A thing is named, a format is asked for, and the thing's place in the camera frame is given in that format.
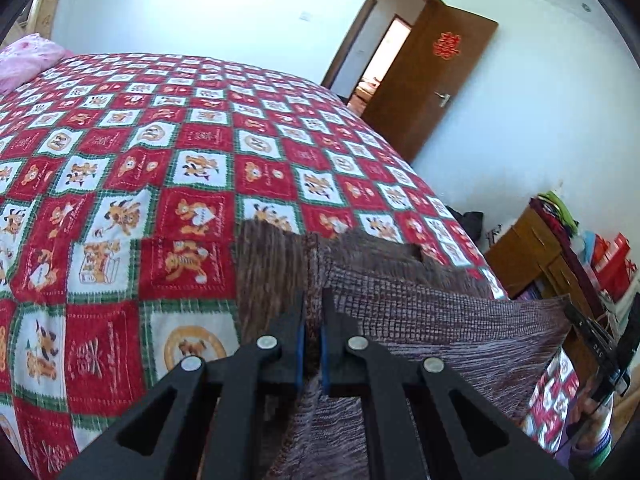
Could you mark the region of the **green sleeve right forearm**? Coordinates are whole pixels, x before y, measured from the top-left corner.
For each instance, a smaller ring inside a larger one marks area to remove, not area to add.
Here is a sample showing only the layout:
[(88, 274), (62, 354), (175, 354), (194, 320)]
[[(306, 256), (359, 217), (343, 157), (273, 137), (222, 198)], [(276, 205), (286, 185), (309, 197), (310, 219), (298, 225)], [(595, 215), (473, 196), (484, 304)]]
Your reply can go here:
[(570, 449), (568, 470), (575, 479), (590, 479), (603, 465), (612, 450), (612, 434), (610, 430), (600, 437), (600, 440), (590, 448), (578, 448), (574, 445)]

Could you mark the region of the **person's right hand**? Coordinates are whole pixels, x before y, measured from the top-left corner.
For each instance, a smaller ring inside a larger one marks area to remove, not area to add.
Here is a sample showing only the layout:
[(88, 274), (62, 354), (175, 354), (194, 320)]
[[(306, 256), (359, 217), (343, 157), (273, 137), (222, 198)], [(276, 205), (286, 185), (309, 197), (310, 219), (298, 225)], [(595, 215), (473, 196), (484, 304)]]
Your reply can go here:
[(578, 431), (578, 438), (575, 442), (578, 450), (592, 450), (610, 430), (613, 397), (609, 396), (602, 403), (593, 400), (592, 394), (596, 390), (596, 385), (597, 379), (590, 377), (585, 387), (580, 390), (574, 408), (568, 415), (567, 422), (570, 425), (579, 422), (582, 416), (588, 417), (585, 425)]

